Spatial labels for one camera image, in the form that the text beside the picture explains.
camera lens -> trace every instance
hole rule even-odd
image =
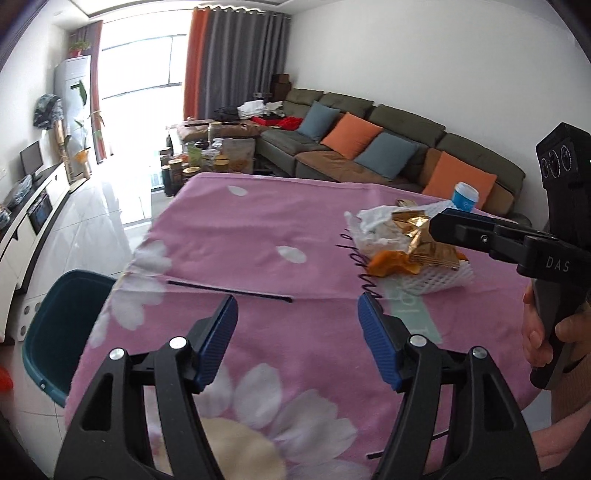
[[[542,176],[547,179],[550,171],[548,170],[548,160],[542,158]]]
[[[550,156],[548,157],[548,163],[550,164],[550,171],[552,172],[552,176],[555,179],[557,179],[560,175],[560,163],[558,161],[558,155],[554,150],[550,152]]]
[[[563,145],[560,149],[560,159],[562,161],[562,166],[564,167],[564,169],[566,171],[569,171],[570,167],[573,166],[573,159],[571,158],[570,150],[566,147],[566,145]]]

monitor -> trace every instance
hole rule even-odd
[[[37,170],[43,167],[43,157],[41,156],[41,147],[38,141],[21,152],[21,162],[25,175],[33,175],[33,180],[35,180]]]

white tile floor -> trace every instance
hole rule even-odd
[[[154,212],[170,199],[154,197]],[[53,225],[35,265],[28,291],[15,296],[8,333],[17,343],[0,348],[0,365],[14,389],[0,394],[0,410],[37,465],[52,476],[66,429],[63,410],[29,378],[22,364],[22,340],[35,308],[65,272],[81,268],[118,277],[151,226],[150,173],[141,164],[112,157],[74,192]]]

pink tablecloth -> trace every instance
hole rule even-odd
[[[74,376],[66,419],[112,348],[158,349],[209,316],[222,298],[167,286],[166,278],[288,295],[294,303],[237,297],[238,327],[222,368],[197,398],[200,414],[211,419],[204,425],[216,455],[230,438],[240,438],[260,448],[246,452],[245,446],[236,468],[253,468],[264,452],[267,470],[256,473],[259,479],[326,478],[327,472],[369,479],[376,460],[366,454],[384,448],[401,396],[381,380],[363,340],[356,315],[363,269],[343,248],[343,213],[399,198],[434,201],[371,184],[198,175],[156,221],[109,297]],[[476,281],[426,295],[424,305],[442,346],[489,349],[525,407],[537,393],[519,332],[527,280],[514,265],[465,253]],[[447,395],[441,412],[449,412]],[[445,426],[442,418],[437,428]]]

orange pillow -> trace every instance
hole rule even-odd
[[[443,152],[431,180],[423,190],[423,195],[451,199],[453,189],[461,181],[478,190],[479,198],[476,208],[481,209],[496,182],[496,175],[472,167]]]
[[[382,130],[372,123],[346,113],[331,133],[322,142],[348,160],[354,160],[377,137]]]

